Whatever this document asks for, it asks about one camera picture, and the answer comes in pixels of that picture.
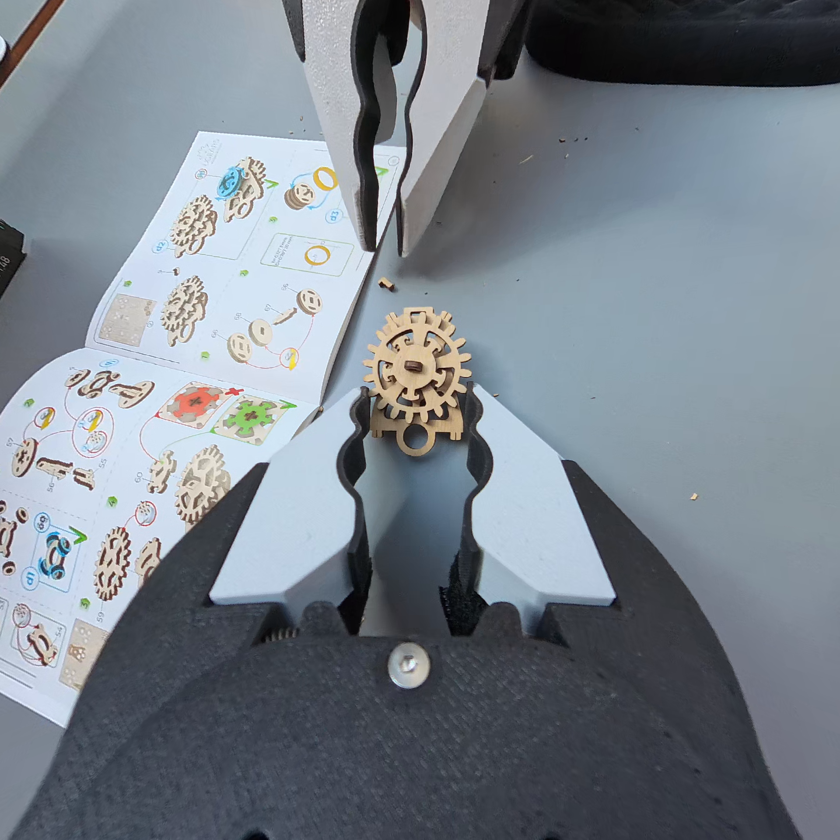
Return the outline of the black model kit box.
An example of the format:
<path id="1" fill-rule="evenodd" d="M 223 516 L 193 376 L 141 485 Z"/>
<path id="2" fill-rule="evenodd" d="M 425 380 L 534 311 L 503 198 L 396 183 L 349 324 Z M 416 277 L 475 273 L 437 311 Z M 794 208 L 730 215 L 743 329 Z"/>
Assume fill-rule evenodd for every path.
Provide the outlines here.
<path id="1" fill-rule="evenodd" d="M 25 236 L 4 220 L 0 221 L 0 294 L 3 295 L 26 258 Z"/>

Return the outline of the illustrated instruction booklet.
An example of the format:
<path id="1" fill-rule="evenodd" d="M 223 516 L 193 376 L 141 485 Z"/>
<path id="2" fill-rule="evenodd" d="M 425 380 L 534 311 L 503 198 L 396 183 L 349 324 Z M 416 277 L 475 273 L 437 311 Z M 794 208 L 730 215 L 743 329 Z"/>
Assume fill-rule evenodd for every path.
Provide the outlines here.
<path id="1" fill-rule="evenodd" d="M 168 550 L 319 409 L 372 253 L 327 144 L 201 132 L 86 346 L 2 411 L 2 694 L 66 726 Z"/>

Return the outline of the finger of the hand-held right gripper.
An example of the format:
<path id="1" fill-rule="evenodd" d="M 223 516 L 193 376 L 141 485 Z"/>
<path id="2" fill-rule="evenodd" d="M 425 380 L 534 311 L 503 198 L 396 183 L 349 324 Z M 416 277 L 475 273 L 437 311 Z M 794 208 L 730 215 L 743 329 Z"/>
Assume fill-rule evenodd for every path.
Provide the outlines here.
<path id="1" fill-rule="evenodd" d="M 406 257 L 433 219 L 487 94 L 478 74 L 488 1 L 423 1 L 423 51 L 406 104 L 408 160 L 398 189 Z"/>
<path id="2" fill-rule="evenodd" d="M 362 249 L 377 247 L 379 182 L 374 164 L 376 135 L 386 105 L 394 130 L 393 83 L 375 89 L 391 74 L 392 9 L 381 1 L 284 1 L 292 42 L 303 63 L 323 138 L 341 195 Z"/>

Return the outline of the wooden gear assembly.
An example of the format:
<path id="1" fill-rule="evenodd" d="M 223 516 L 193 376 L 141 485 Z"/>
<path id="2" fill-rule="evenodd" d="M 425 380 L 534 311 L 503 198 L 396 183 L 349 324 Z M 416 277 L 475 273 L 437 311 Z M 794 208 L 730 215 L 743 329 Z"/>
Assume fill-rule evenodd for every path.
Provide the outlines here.
<path id="1" fill-rule="evenodd" d="M 368 347 L 372 357 L 364 360 L 371 369 L 364 381 L 374 399 L 373 438 L 394 433 L 399 449 L 413 457 L 427 454 L 439 434 L 461 439 L 459 394 L 466 393 L 471 355 L 455 331 L 452 314 L 431 307 L 387 315 L 379 342 Z"/>

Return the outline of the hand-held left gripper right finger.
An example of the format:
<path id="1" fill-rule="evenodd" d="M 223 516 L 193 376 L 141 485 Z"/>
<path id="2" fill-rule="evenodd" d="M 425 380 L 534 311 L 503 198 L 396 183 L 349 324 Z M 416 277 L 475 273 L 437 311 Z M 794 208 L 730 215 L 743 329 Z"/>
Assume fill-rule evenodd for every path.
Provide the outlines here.
<path id="1" fill-rule="evenodd" d="M 478 384 L 463 408 L 466 501 L 440 598 L 449 631 L 473 632 L 488 605 L 517 607 L 535 635 L 547 604 L 608 606 L 616 594 L 560 455 Z"/>

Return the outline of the black quilted cushion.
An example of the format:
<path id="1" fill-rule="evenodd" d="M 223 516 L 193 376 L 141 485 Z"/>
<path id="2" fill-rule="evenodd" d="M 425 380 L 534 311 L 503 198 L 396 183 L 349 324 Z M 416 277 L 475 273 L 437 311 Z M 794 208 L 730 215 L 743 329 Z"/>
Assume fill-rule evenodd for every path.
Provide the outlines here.
<path id="1" fill-rule="evenodd" d="M 588 81 L 792 88 L 839 81 L 838 1 L 543 1 L 526 48 Z"/>

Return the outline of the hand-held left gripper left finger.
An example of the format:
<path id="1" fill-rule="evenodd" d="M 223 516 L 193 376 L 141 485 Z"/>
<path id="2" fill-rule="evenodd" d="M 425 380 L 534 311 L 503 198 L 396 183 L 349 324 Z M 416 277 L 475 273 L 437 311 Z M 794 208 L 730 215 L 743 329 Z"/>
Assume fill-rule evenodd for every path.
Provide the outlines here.
<path id="1" fill-rule="evenodd" d="M 214 604 L 279 603 L 292 625 L 329 602 L 361 628 L 372 563 L 362 498 L 370 394 L 353 389 L 272 457 L 210 592 Z"/>

